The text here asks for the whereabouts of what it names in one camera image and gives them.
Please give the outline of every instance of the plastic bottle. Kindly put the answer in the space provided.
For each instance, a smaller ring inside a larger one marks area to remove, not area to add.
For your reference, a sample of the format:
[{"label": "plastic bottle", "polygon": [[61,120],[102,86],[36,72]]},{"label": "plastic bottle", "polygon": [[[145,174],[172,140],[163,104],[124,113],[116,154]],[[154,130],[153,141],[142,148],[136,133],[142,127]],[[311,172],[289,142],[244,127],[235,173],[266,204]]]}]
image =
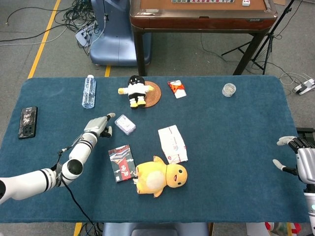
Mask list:
[{"label": "plastic bottle", "polygon": [[82,106],[84,108],[93,108],[95,104],[95,88],[96,88],[96,80],[93,75],[88,75],[85,79],[84,90],[83,90],[83,98],[82,98]]}]

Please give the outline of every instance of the white paper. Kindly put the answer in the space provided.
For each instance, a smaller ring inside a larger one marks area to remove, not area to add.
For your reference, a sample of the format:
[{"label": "white paper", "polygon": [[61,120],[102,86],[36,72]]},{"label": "white paper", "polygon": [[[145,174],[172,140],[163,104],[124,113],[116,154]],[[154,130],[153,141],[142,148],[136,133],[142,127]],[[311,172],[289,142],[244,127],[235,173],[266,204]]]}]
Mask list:
[{"label": "white paper", "polygon": [[176,125],[159,129],[158,135],[162,150],[169,164],[188,161],[186,146]]}]

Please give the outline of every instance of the yellow floor line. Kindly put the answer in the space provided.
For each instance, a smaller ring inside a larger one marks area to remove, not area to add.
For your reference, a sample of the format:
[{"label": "yellow floor line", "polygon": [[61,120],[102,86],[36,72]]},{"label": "yellow floor line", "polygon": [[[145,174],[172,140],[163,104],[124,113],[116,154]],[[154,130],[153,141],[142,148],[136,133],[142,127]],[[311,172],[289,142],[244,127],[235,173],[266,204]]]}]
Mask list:
[{"label": "yellow floor line", "polygon": [[106,70],[105,70],[105,77],[109,77],[110,75],[110,65],[106,66]]},{"label": "yellow floor line", "polygon": [[[59,3],[60,3],[61,0],[57,0],[56,1],[56,4],[55,4],[55,7],[54,7],[54,10],[52,13],[51,13],[51,16],[50,16],[50,20],[48,22],[48,25],[47,25],[47,28],[46,30],[50,29],[51,28],[51,25],[53,24],[53,21],[54,21],[54,17],[56,15],[56,10],[58,9],[58,6],[59,6]],[[29,73],[29,76],[28,76],[28,79],[32,78],[34,73],[35,73],[35,70],[36,70],[36,67],[37,67],[37,64],[39,62],[39,59],[40,59],[40,56],[41,56],[41,53],[43,52],[43,49],[44,49],[44,46],[45,46],[45,43],[47,41],[47,38],[48,38],[48,35],[49,35],[49,31],[45,32],[44,34],[44,37],[43,39],[41,40],[41,44],[39,46],[39,49],[37,51],[37,54],[36,54],[36,57],[35,57],[35,60],[33,62],[33,66],[31,67],[31,71]]]},{"label": "yellow floor line", "polygon": [[287,222],[287,235],[288,236],[292,236],[292,227],[291,227],[291,223]]},{"label": "yellow floor line", "polygon": [[82,228],[82,223],[75,223],[73,236],[78,236]]}]

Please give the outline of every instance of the electrical cord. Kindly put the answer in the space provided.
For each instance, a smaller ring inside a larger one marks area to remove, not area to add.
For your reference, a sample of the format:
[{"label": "electrical cord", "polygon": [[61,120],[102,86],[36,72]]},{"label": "electrical cord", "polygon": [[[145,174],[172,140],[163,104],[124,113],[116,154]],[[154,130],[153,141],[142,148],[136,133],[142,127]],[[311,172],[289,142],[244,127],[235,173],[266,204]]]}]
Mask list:
[{"label": "electrical cord", "polygon": [[82,225],[82,227],[81,227],[79,233],[78,233],[76,236],[80,236],[80,235],[81,235],[81,232],[82,232],[84,226],[87,225],[87,224],[88,224],[88,223],[84,223],[84,224]]},{"label": "electrical cord", "polygon": [[[84,51],[84,53],[88,56],[89,55],[89,53],[86,51],[86,49],[85,48],[88,48],[88,46],[90,45],[90,39],[91,39],[91,36],[92,36],[92,34],[91,34],[91,31],[94,31],[95,32],[95,25],[96,25],[96,21],[94,21],[94,24],[93,24],[93,27],[88,27],[88,28],[85,28],[85,29],[79,29],[76,33],[75,33],[75,35],[74,35],[74,39],[76,40],[76,42],[77,42],[77,44],[78,44],[78,47],[79,48],[82,48],[83,49],[83,51]],[[79,41],[77,40],[77,38],[76,38],[76,35],[77,35],[77,33],[79,32],[79,31],[83,31],[83,32],[85,32],[85,35],[86,35],[86,42],[85,42],[85,45],[81,45],[80,43],[79,43]]]},{"label": "electrical cord", "polygon": [[100,232],[103,232],[103,230],[99,227],[98,224],[99,224],[99,223],[97,222],[97,223],[96,223],[97,230],[99,230]]},{"label": "electrical cord", "polygon": [[[265,61],[264,60],[261,60],[261,61],[256,61],[256,63],[261,63],[261,62],[263,62],[263,63],[265,63]],[[272,63],[272,62],[267,62],[268,64],[271,64],[271,65],[273,65],[273,66],[275,66],[275,67],[277,67],[277,68],[279,68],[283,73],[285,73],[285,70],[283,70],[282,69],[282,67],[280,67],[280,66],[278,66],[278,65],[276,65],[276,64],[274,64],[274,63]],[[253,63],[252,64],[252,69],[254,69],[254,70],[259,70],[260,68],[258,67],[258,68],[254,68],[253,66],[254,66],[255,64]]]},{"label": "electrical cord", "polygon": [[289,74],[293,74],[293,75],[297,75],[297,76],[300,76],[300,77],[302,77],[302,78],[304,78],[305,79],[305,81],[307,81],[308,79],[307,78],[305,78],[303,75],[299,75],[299,74],[297,74],[297,73],[293,73],[293,72],[286,72],[286,73],[283,73],[280,77],[279,77],[279,79],[280,79],[280,82],[283,84],[283,85],[285,85],[285,86],[290,86],[290,85],[292,85],[293,83],[295,83],[296,81],[295,81],[295,79],[297,79],[301,84],[303,83],[302,81],[300,81],[297,77],[294,77],[294,79],[292,80],[292,82],[290,83],[290,84],[285,84],[283,81],[282,81],[282,78],[284,78],[284,77],[288,77],[288,75]]},{"label": "electrical cord", "polygon": [[14,39],[0,40],[0,42],[11,42],[11,41],[15,41],[15,40],[25,40],[25,39],[30,39],[30,38],[36,38],[36,37],[46,33],[47,31],[50,31],[50,30],[55,29],[55,28],[60,27],[60,26],[63,26],[63,25],[51,27],[50,29],[47,29],[44,32],[39,33],[38,35],[35,35],[35,36],[26,37],[26,38],[14,38]]},{"label": "electrical cord", "polygon": [[[203,42],[202,42],[202,33],[200,33],[200,43],[201,43],[202,49],[203,49],[205,52],[210,53],[210,54],[212,54],[212,55],[214,55],[214,56],[220,58],[221,60],[223,60],[223,61],[226,62],[226,63],[234,63],[234,62],[235,62],[235,63],[238,63],[238,61],[226,60],[226,59],[223,58],[221,55],[219,55],[219,54],[217,54],[217,53],[215,53],[215,52],[212,52],[212,51],[209,51],[209,50],[205,49],[205,47],[203,46]],[[247,70],[249,73],[251,73],[251,74],[253,74],[253,75],[256,75],[255,73],[249,71],[247,68],[245,68],[245,70]]]},{"label": "electrical cord", "polygon": [[99,36],[97,37],[97,39],[94,40],[94,41],[91,43],[88,54],[90,54],[90,50],[91,50],[92,45],[93,45],[93,44],[102,36],[102,34],[104,33],[105,26],[106,26],[106,17],[104,16],[104,28],[103,28],[102,32],[99,34]]},{"label": "electrical cord", "polygon": [[285,30],[285,28],[289,25],[290,21],[292,20],[293,16],[296,14],[297,10],[299,9],[300,5],[302,4],[303,0],[301,0],[300,4],[297,6],[295,12],[293,13],[293,15],[290,17],[289,21],[287,22],[287,24],[285,25],[285,27],[280,31],[280,33],[278,33],[277,35],[281,35],[281,33]]},{"label": "electrical cord", "polygon": [[36,45],[36,44],[42,44],[42,43],[49,43],[52,42],[54,40],[56,40],[57,38],[59,38],[65,31],[67,30],[67,28],[65,28],[56,38],[45,41],[45,42],[39,42],[39,43],[13,43],[13,44],[0,44],[0,46],[16,46],[16,45]]},{"label": "electrical cord", "polygon": [[[56,18],[63,11],[66,12],[63,15],[62,22],[58,22]],[[59,11],[55,15],[54,21],[58,25],[67,26],[73,32],[80,31],[95,21],[91,0],[74,0],[71,7]]]},{"label": "electrical cord", "polygon": [[8,18],[6,19],[6,25],[9,25],[9,19],[10,17],[17,11],[20,11],[20,10],[23,10],[23,9],[28,9],[28,8],[33,8],[33,9],[41,9],[41,10],[46,10],[46,11],[64,11],[64,10],[67,10],[67,9],[64,9],[64,10],[53,10],[53,9],[46,9],[46,8],[42,8],[42,7],[37,7],[37,6],[28,6],[28,7],[22,7],[22,8],[19,8],[15,11],[13,11],[9,16]]},{"label": "electrical cord", "polygon": [[74,201],[74,203],[79,207],[79,209],[81,210],[81,212],[84,214],[84,216],[89,220],[89,222],[93,225],[95,232],[97,232],[97,229],[95,227],[95,224],[92,222],[92,220],[90,219],[90,217],[84,212],[84,210],[82,209],[82,207],[80,206],[80,204],[75,200],[74,195],[71,191],[71,189],[68,187],[68,185],[65,183],[65,181],[63,180],[63,176],[61,176],[61,182],[64,184],[64,186],[66,187],[66,189],[68,190],[68,192],[70,193],[72,200]]},{"label": "electrical cord", "polygon": [[91,226],[89,231],[87,231],[87,226],[85,225],[85,232],[86,232],[85,236],[91,236],[89,233],[90,233],[92,228],[93,228],[93,226]]}]

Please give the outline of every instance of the tripod stand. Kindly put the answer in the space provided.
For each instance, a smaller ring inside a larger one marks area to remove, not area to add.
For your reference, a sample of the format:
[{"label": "tripod stand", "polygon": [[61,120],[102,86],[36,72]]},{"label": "tripod stand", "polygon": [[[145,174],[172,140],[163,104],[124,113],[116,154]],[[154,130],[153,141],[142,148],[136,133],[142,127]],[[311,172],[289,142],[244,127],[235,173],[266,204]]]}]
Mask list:
[{"label": "tripod stand", "polygon": [[[261,45],[261,47],[259,48],[258,52],[256,53],[255,57],[253,59],[251,59],[251,61],[257,65],[261,70],[262,70],[262,74],[264,75],[265,72],[266,72],[266,66],[267,66],[267,61],[268,61],[268,58],[269,58],[269,55],[270,53],[272,52],[272,43],[273,43],[273,39],[274,39],[274,32],[275,30],[277,29],[278,25],[280,24],[280,22],[282,21],[282,19],[284,18],[284,16],[289,13],[292,8],[292,4],[293,4],[294,0],[291,0],[290,3],[288,4],[288,6],[284,9],[284,12],[281,14],[280,18],[278,19],[278,21],[276,22],[276,24],[272,27],[271,31],[269,33],[267,33],[267,38],[265,39],[265,41],[263,42],[263,44]],[[228,53],[231,53],[235,50],[239,50],[241,53],[244,54],[244,51],[241,49],[242,47],[250,44],[250,42],[247,42],[237,48],[234,48],[226,53],[223,53],[221,54],[221,56],[224,56]],[[263,66],[259,65],[257,62],[256,62],[256,59],[257,57],[259,56],[260,52],[262,51],[262,49],[264,48],[264,46],[268,43],[268,48],[267,48],[267,53],[266,53],[266,58],[265,58],[265,63]]]}]

